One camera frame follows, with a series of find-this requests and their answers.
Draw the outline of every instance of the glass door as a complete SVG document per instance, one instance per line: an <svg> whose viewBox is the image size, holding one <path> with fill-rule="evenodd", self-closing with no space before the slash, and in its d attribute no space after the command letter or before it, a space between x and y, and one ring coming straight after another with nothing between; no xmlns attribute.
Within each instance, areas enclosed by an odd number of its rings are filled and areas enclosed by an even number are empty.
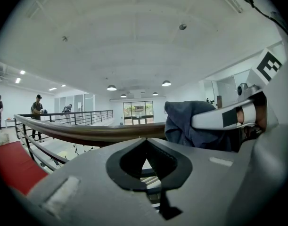
<svg viewBox="0 0 288 226"><path fill-rule="evenodd" d="M123 109L125 125L154 123L152 101L123 103Z"/></svg>

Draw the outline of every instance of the wooden handrail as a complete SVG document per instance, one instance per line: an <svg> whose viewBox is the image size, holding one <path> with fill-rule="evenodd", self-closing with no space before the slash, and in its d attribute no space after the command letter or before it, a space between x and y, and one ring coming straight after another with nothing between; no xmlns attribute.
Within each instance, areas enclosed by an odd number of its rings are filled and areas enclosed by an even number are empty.
<svg viewBox="0 0 288 226"><path fill-rule="evenodd" d="M165 138L165 123L130 126L81 126L39 121L22 115L14 115L14 117L17 121L42 134L81 145L103 147L140 137Z"/></svg>

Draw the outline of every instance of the smoke detector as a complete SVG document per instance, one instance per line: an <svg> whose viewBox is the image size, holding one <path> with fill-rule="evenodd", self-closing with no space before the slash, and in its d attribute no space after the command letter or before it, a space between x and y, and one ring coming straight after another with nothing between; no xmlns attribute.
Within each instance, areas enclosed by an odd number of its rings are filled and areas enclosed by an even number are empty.
<svg viewBox="0 0 288 226"><path fill-rule="evenodd" d="M187 25L186 24L181 24L180 25L180 30L185 30L187 28Z"/></svg>
<svg viewBox="0 0 288 226"><path fill-rule="evenodd" d="M62 36L62 41L63 42L67 42L68 41L67 37L66 36Z"/></svg>

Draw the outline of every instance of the white ceiling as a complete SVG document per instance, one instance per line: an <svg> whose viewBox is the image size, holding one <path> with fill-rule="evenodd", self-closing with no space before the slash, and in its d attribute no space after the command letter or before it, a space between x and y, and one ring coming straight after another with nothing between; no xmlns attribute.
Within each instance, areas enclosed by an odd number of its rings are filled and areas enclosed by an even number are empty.
<svg viewBox="0 0 288 226"><path fill-rule="evenodd" d="M21 70L0 62L0 83L22 89L29 89L32 91L36 91L37 93L45 93L51 95L69 91L72 89L69 86L61 87L61 85L63 84L55 83L53 81L41 78L37 75L33 75L30 73L25 73L22 75L20 74L20 72ZM16 83L17 78L21 79L18 84Z"/></svg>
<svg viewBox="0 0 288 226"><path fill-rule="evenodd" d="M162 96L213 72L195 63L200 45L247 10L243 0L23 0L0 34L0 61L111 98Z"/></svg>

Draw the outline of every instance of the table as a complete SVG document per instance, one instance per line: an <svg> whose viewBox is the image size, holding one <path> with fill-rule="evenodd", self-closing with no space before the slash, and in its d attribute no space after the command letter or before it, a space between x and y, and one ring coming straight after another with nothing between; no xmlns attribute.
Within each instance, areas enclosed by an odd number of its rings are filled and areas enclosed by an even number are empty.
<svg viewBox="0 0 288 226"><path fill-rule="evenodd" d="M4 121L6 124L6 128L8 128L7 122L15 122L15 119L10 119L10 120L5 119Z"/></svg>

